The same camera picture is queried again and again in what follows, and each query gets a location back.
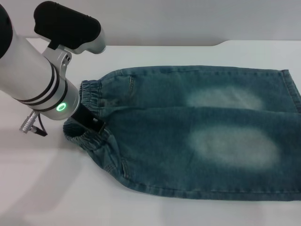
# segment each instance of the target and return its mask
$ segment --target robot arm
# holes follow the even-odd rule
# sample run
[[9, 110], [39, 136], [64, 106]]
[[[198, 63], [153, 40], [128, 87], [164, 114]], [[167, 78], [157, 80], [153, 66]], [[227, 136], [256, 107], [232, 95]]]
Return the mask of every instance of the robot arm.
[[43, 54], [17, 35], [0, 5], [0, 90], [33, 110], [20, 130], [43, 135], [33, 125], [42, 114], [53, 120], [71, 117], [86, 129], [100, 132], [104, 122], [80, 103], [79, 91], [65, 77], [71, 52], [104, 51], [99, 22], [50, 1], [36, 8], [34, 18], [35, 32], [50, 42]]

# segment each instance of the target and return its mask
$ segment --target faded wash area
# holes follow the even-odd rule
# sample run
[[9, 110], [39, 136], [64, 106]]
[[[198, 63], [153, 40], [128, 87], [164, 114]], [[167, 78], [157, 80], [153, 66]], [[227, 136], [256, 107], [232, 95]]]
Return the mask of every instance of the faded wash area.
[[68, 140], [124, 186], [190, 199], [301, 200], [301, 98], [288, 70], [158, 66], [83, 81], [98, 135]]

